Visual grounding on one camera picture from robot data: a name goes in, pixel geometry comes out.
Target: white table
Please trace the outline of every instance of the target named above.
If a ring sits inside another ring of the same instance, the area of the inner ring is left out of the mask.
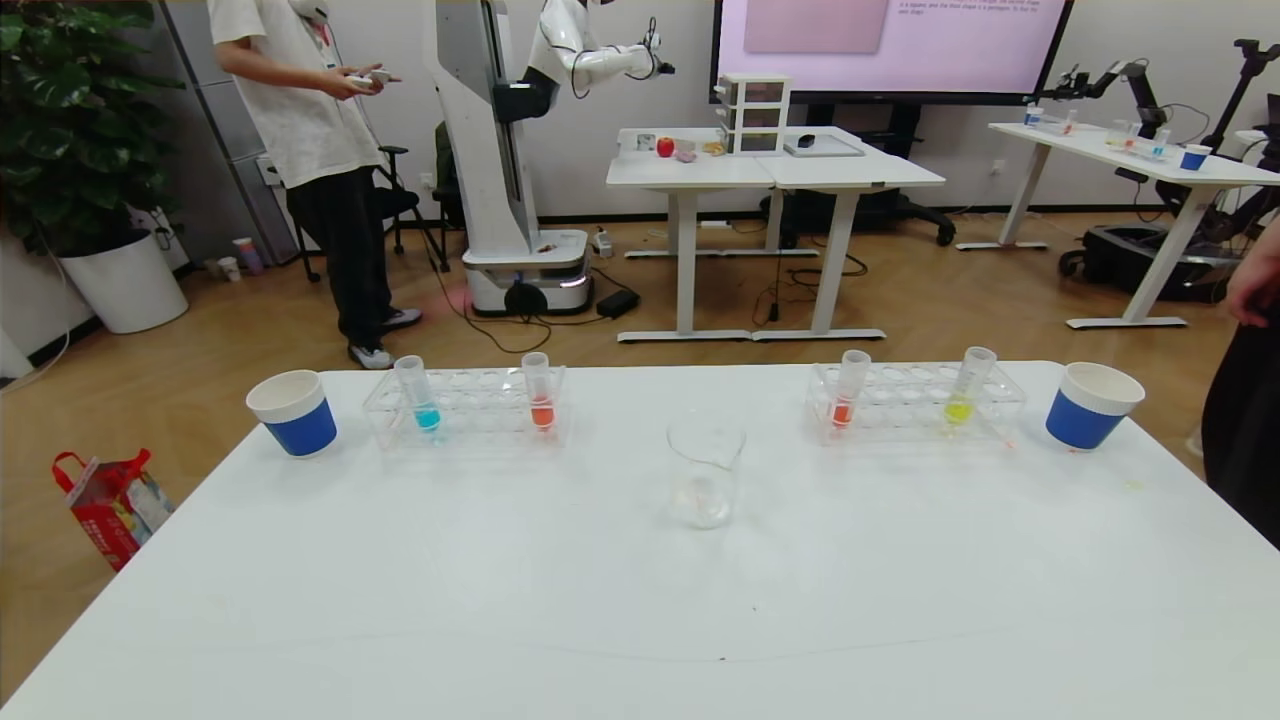
[[[864,143],[856,136],[835,127],[791,128],[795,133],[814,133],[836,137],[860,149],[860,158],[795,158],[790,154],[772,156],[733,156],[710,158],[699,154],[692,164],[682,164],[662,159],[653,152],[631,150],[640,133],[671,136],[692,140],[699,143],[717,138],[713,128],[657,128],[623,129],[618,135],[618,158],[609,167],[608,184],[611,187],[635,187],[666,192],[669,196],[668,232],[676,250],[680,265],[680,284],[677,328],[675,332],[621,333],[620,342],[668,340],[750,340],[768,342],[781,340],[847,340],[883,338],[878,329],[832,329],[836,300],[840,295],[840,281],[849,251],[849,238],[852,233],[858,199],[861,192],[872,190],[881,192],[899,187],[940,186],[946,181],[910,161],[888,155],[882,150]],[[760,184],[760,178],[767,183]],[[808,331],[714,331],[695,332],[694,313],[694,256],[703,254],[696,249],[696,197],[701,192],[728,188],[768,187],[772,191],[772,204],[768,234],[763,251],[705,251],[709,255],[804,255],[813,251],[780,251],[778,238],[782,227],[782,196],[787,190],[815,190],[836,195],[836,211],[832,217],[831,238],[827,258],[823,263],[818,300],[814,306],[813,324]],[[627,256],[669,255],[669,252],[640,251]]]
[[[806,368],[573,369],[557,460],[384,459],[262,428],[0,720],[1274,720],[1280,553],[1137,425],[1092,455],[819,448]],[[664,518],[664,425],[742,407],[731,525]]]
[[[653,132],[685,137],[678,131],[622,131],[620,149],[631,133]],[[699,149],[696,163],[682,164],[654,152],[621,150],[609,165],[611,187],[636,187],[667,195],[668,250],[657,255],[675,254],[677,258],[676,329],[657,332],[620,333],[618,342],[686,341],[686,340],[751,340],[745,329],[695,331],[694,290],[695,261],[698,258],[698,196],[733,188],[772,188],[773,178],[753,158],[723,155],[712,158]],[[635,254],[628,252],[628,258]]]
[[[833,193],[836,210],[831,218],[827,258],[822,265],[822,281],[818,286],[818,300],[814,304],[813,324],[808,331],[759,331],[753,338],[756,341],[884,338],[884,333],[878,329],[832,329],[831,327],[845,270],[845,255],[849,252],[850,236],[854,232],[858,200],[865,191],[882,192],[901,187],[933,187],[943,184],[946,179],[906,159],[867,145],[840,128],[812,129],[835,136],[860,149],[865,155],[861,158],[796,158],[783,154],[759,158],[760,165],[773,176],[774,196],[771,205],[773,215],[769,218],[771,225],[774,222],[781,224],[782,192],[787,190],[815,190]]]
[[[1036,186],[1039,183],[1044,163],[1048,160],[1051,150],[1062,150],[1074,155],[1091,158],[1100,163],[1125,168],[1142,173],[1152,179],[1166,181],[1187,186],[1190,193],[1178,215],[1169,236],[1156,254],[1156,259],[1142,281],[1138,291],[1120,318],[1084,318],[1068,320],[1068,325],[1074,329],[1088,328],[1138,328],[1138,327],[1184,327],[1187,320],[1181,318],[1152,318],[1151,307],[1164,290],[1169,275],[1172,274],[1178,260],[1181,258],[1187,245],[1196,234],[1204,211],[1212,205],[1215,196],[1224,190],[1244,187],[1251,184],[1280,184],[1280,174],[1268,173],[1249,165],[1242,165],[1226,158],[1212,156],[1204,160],[1203,168],[1198,172],[1181,169],[1181,151],[1172,149],[1172,156],[1156,163],[1144,160],[1128,152],[1117,152],[1106,145],[1106,128],[1097,126],[1079,124],[1074,133],[1069,136],[1051,135],[1032,129],[1021,123],[991,123],[989,128],[1036,143],[1030,165],[1021,187],[1014,199],[1009,219],[1000,232],[998,242],[963,242],[957,243],[957,250],[988,250],[988,249],[1016,249],[1016,247],[1047,247],[1042,242],[1016,242],[1018,231],[1023,218],[1027,215],[1027,206],[1030,205],[1032,196],[1036,195]]]

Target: wire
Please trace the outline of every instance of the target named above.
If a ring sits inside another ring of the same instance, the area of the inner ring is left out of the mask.
[[[1155,223],[1160,218],[1165,217],[1165,211],[1164,210],[1161,210],[1160,213],[1156,213],[1156,217],[1151,218],[1149,220],[1147,218],[1142,217],[1142,208],[1139,208],[1139,205],[1138,205],[1138,196],[1142,195],[1142,183],[1139,182],[1139,183],[1137,183],[1137,186],[1138,186],[1138,190],[1135,190],[1134,193],[1133,193],[1133,211],[1134,211],[1135,215],[1138,215],[1138,219],[1142,220],[1143,223]]]
[[[61,277],[63,281],[63,322],[67,328],[63,332],[63,347],[58,351],[58,355],[54,355],[52,360],[42,365],[35,373],[9,383],[9,387],[4,388],[4,391],[0,391],[0,397],[18,392],[22,388],[38,380],[41,377],[44,377],[45,373],[51,370],[54,365],[58,364],[59,360],[63,359],[63,355],[67,355],[67,350],[70,348],[72,346],[72,309],[70,309],[70,302],[67,299],[68,293],[70,292],[70,288],[68,287],[67,283],[67,272],[63,270],[63,264],[58,261],[56,256],[54,256],[54,251],[49,249],[49,241],[45,238],[45,232],[42,229],[38,229],[36,234],[40,236],[40,243],[45,247],[45,254],[49,256],[49,261],[52,263],[54,268],[58,269],[58,274],[59,277]]]
[[[1204,120],[1204,124],[1201,126],[1199,132],[1197,132],[1196,135],[1190,136],[1189,138],[1187,138],[1187,140],[1184,140],[1181,142],[1175,142],[1174,145],[1185,145],[1185,143],[1196,140],[1197,137],[1202,137],[1204,135],[1204,132],[1208,131],[1208,126],[1213,122],[1213,118],[1210,118],[1208,113],[1201,110],[1199,108],[1192,108],[1190,105],[1185,105],[1183,102],[1170,102],[1169,105],[1161,105],[1160,106],[1161,110],[1166,110],[1169,108],[1185,108],[1185,109],[1190,110],[1192,113],[1196,113],[1197,115],[1199,115]],[[1172,119],[1174,119],[1174,115],[1170,114],[1169,115],[1169,120],[1172,122]]]

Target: snack bag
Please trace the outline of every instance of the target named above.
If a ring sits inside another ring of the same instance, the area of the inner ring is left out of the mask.
[[[81,465],[74,483],[58,466],[68,457]],[[86,464],[74,452],[54,459],[54,479],[67,493],[67,506],[116,571],[173,514],[173,503],[142,469],[147,460],[151,460],[148,450],[122,462],[101,462],[95,457]]]

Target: power adapter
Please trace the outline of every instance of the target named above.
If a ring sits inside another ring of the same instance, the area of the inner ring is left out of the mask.
[[[640,296],[630,290],[620,290],[595,304],[595,311],[602,316],[617,319],[640,306]]]

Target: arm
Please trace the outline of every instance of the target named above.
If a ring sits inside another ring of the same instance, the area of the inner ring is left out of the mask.
[[[379,83],[371,88],[364,88],[349,79],[349,74],[364,74],[370,68],[333,68],[332,70],[308,70],[284,65],[262,55],[253,49],[248,37],[242,37],[230,42],[219,42],[214,46],[214,56],[218,64],[228,73],[275,87],[297,87],[301,90],[319,90],[338,100],[347,100],[356,95],[378,95],[381,91]]]
[[[1280,304],[1280,219],[1262,232],[1262,237],[1240,263],[1228,284],[1226,306],[1245,325],[1267,327],[1263,313]]]

